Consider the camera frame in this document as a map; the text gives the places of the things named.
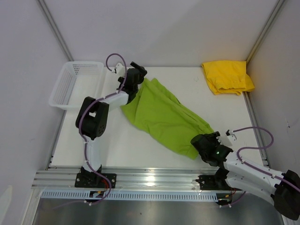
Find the green shorts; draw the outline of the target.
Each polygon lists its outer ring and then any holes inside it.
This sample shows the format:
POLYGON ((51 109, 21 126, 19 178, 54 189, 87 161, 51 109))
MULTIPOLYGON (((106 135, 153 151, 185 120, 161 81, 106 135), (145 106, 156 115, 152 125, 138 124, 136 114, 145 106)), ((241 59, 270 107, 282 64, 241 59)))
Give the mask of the green shorts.
POLYGON ((199 155, 190 143, 197 135, 214 130, 185 107, 158 79, 145 79, 136 97, 121 107, 128 121, 176 154, 192 160, 199 155))

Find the yellow shorts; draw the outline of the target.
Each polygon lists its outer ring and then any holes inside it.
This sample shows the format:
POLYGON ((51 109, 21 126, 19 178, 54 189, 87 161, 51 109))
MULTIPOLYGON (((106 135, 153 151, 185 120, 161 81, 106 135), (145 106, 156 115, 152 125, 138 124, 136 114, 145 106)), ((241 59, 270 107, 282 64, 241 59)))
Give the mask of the yellow shorts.
POLYGON ((236 94, 251 92, 255 86, 247 74, 245 61, 216 60, 201 65, 206 83, 213 94, 236 94))

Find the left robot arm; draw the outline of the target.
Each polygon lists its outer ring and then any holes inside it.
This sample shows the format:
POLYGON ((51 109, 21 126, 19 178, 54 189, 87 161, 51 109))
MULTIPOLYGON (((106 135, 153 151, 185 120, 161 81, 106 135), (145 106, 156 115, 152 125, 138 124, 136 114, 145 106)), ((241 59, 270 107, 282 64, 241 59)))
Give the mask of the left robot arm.
POLYGON ((131 68, 118 78, 120 83, 116 92, 101 99, 86 97, 75 121, 84 143, 84 163, 76 175, 76 188, 115 188, 117 175, 102 173, 100 137, 104 134, 108 113, 127 105, 138 93, 138 86, 144 81, 147 70, 130 63, 131 68))

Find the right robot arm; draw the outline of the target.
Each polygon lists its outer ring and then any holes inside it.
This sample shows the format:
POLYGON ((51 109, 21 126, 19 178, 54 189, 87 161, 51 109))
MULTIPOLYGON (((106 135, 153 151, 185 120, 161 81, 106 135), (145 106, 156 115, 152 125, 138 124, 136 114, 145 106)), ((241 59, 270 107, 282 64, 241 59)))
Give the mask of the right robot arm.
POLYGON ((214 175, 200 175, 196 182, 201 190, 243 190, 269 202, 286 218, 300 218, 300 177, 288 170, 280 172, 253 163, 232 149, 237 137, 228 130, 199 134, 191 144, 203 162, 217 167, 214 175))

